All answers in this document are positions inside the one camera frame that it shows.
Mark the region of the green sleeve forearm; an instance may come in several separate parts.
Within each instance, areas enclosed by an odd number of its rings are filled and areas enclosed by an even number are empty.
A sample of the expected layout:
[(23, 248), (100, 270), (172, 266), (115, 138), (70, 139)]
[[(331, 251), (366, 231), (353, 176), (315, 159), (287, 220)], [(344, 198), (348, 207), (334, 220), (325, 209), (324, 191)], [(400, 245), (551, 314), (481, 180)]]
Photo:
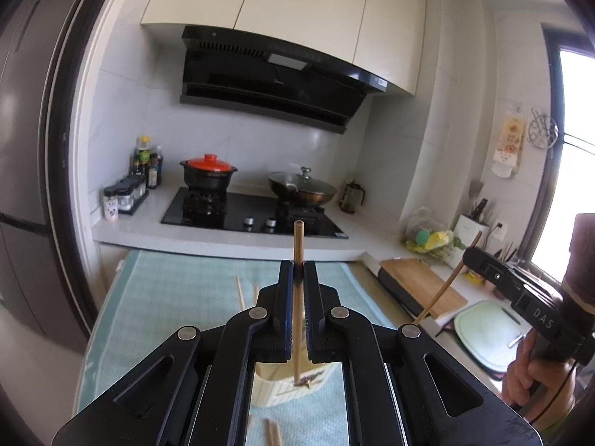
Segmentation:
[(558, 431), (574, 409), (576, 400), (573, 396), (559, 396), (534, 422), (534, 428), (541, 435), (544, 445), (548, 445), (557, 436)]

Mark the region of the right hand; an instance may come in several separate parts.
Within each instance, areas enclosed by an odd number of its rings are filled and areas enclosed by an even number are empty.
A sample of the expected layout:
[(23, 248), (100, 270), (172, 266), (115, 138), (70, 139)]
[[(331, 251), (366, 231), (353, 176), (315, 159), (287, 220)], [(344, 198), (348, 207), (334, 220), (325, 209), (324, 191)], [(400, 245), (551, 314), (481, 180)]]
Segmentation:
[(559, 396), (563, 398), (574, 396), (576, 382), (574, 361), (558, 362), (532, 358), (531, 354), (536, 342), (537, 331), (532, 329), (518, 344), (516, 358), (507, 368), (501, 391), (501, 399), (504, 403), (524, 407), (530, 402), (533, 395), (530, 388), (534, 384), (539, 382), (546, 387), (544, 396), (536, 400), (522, 414), (523, 418), (533, 426), (544, 410)]

